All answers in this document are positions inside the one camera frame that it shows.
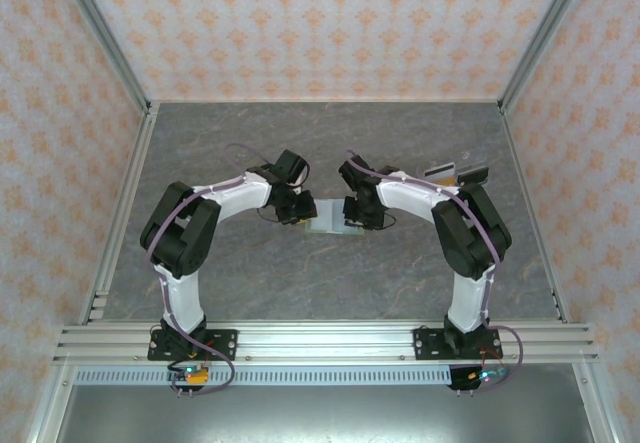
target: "wall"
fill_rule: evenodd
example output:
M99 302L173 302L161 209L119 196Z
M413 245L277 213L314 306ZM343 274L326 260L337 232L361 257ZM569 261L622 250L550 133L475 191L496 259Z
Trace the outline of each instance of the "wall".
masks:
M77 322L139 122L73 0L0 0L0 441Z
M552 0L97 0L151 99L490 99Z
M576 0L509 115L571 316L640 435L640 0Z

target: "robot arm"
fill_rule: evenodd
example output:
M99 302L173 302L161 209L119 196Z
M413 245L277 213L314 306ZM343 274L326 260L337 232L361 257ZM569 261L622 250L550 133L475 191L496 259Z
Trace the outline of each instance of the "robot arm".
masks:
M168 308L178 326L199 340L206 319L198 294L198 269L202 266L218 222L237 213L273 206L282 224L295 224L316 216L309 191L301 185L308 174L305 160L285 150L275 164L249 168L235 180L211 186L189 187L176 182L167 188L140 237L148 250L161 225L186 198L201 193L167 227L151 255L155 270L163 276L166 291L163 329L175 330Z
M511 235L486 192L477 184L460 188L424 185L393 167L373 172L359 156L345 162L338 171L356 192L355 197L345 198L347 225L382 229L384 214L391 208L435 225L445 259L454 270L453 301L445 317L445 339L460 356L464 347L473 346L469 336L481 333L480 327L488 318L485 298L493 282L495 262L478 230L470 226L465 213L447 194L457 196L468 206L502 260L511 246Z

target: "small object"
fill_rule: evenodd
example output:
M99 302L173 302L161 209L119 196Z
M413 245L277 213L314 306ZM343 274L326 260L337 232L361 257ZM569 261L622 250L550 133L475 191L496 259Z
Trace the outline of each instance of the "small object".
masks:
M186 381L189 385L204 385L209 380L209 369L200 368L197 371L187 372Z

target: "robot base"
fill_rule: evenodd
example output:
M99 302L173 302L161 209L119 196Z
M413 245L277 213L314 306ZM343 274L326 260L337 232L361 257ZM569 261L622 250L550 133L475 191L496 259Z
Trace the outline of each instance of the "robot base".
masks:
M502 346L498 330L479 326L470 333L462 333L449 318L444 318L444 328L422 326L413 330L413 349L416 360L493 360L491 350L502 358ZM490 350L482 354L482 349Z
M235 360L238 345L237 330L208 329L206 319L189 336L219 351L231 361ZM151 332L149 361L220 361L220 358L195 347L170 327L166 321L160 322L160 329Z

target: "metal rail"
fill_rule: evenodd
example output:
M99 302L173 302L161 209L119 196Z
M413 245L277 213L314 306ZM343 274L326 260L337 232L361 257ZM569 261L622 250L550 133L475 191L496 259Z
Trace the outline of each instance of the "metal rail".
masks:
M54 365L163 365L147 360L149 328L156 322L109 323L63 329ZM498 321L514 328L524 344L524 363L579 363L597 360L584 324L551 320ZM417 361L412 330L437 321L224 321L210 328L239 330L238 365L446 365L462 360ZM501 332L505 361L515 362L518 345Z

